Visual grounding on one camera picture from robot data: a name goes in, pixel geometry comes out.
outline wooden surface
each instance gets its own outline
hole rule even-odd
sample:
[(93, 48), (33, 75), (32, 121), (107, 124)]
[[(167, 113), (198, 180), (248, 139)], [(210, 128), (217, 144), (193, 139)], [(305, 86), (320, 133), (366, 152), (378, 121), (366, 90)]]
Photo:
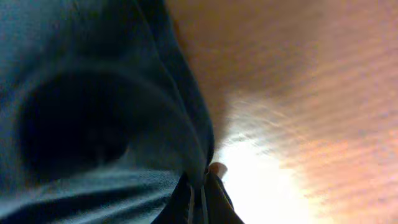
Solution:
[(396, 0), (168, 0), (246, 223), (398, 223)]

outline wood grain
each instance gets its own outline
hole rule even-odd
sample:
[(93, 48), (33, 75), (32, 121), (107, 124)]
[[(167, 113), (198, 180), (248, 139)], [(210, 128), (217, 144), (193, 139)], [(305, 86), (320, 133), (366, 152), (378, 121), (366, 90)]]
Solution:
[(246, 223), (398, 223), (398, 2), (168, 0)]

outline cloth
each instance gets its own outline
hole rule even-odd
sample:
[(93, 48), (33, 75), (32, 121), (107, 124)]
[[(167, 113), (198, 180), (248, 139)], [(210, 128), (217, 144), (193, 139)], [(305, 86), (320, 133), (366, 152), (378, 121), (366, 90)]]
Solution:
[(0, 16), (0, 222), (186, 223), (214, 140), (164, 2), (3, 0)]

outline dark blue fabric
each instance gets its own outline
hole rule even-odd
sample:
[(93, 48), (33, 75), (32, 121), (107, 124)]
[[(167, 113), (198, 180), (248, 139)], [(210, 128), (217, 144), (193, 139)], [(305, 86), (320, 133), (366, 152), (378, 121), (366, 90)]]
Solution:
[(211, 121), (163, 1), (3, 0), (0, 20), (1, 223), (148, 223), (203, 183)]

